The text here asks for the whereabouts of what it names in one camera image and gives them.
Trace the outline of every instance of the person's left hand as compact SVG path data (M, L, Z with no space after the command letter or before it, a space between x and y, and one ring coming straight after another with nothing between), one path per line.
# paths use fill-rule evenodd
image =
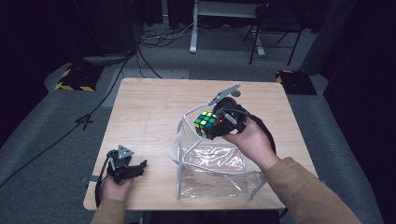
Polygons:
M121 180L120 184L114 181L113 176L108 176L102 183L101 198L125 202L126 196L134 183L134 179Z

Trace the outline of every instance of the tan jacket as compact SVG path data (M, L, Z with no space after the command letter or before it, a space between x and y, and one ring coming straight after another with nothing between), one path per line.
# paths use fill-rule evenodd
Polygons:
M292 158L275 164L265 178L296 223L361 223L334 192ZM102 200L92 223L122 223L124 215L124 203Z

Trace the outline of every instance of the person's right hand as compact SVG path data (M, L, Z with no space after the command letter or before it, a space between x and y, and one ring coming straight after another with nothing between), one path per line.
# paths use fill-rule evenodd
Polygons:
M247 118L247 126L244 131L228 133L222 137L235 144L246 157L256 162L264 172L280 161L280 158L271 149L267 135L250 118Z

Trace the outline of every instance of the chair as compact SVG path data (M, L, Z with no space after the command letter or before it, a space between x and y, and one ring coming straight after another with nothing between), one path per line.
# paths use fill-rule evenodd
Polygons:
M253 24L251 24L244 38L245 41L249 34L254 33L254 43L250 55L249 64L252 63L255 48L258 47L257 39L259 37L259 34L282 34L282 36L277 40L276 45L263 47L292 48L288 60L288 65L290 65L301 33L305 28L307 28L310 10L316 1L311 1L312 3L309 4L301 4L298 2L299 1L290 0L270 0L264 1L262 7L256 7L256 20ZM294 45L292 47L278 46L277 44L279 44L289 33L297 34Z

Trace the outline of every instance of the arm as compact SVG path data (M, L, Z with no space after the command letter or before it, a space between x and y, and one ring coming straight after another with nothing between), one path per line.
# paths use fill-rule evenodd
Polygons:
M296 223L360 223L353 212L330 189L292 158L281 160L271 149L267 136L247 118L239 134L223 136L256 162L279 200Z
M102 200L91 224L123 223L125 216L124 201L133 183L133 179L127 179L119 185L112 176L108 176L102 184Z

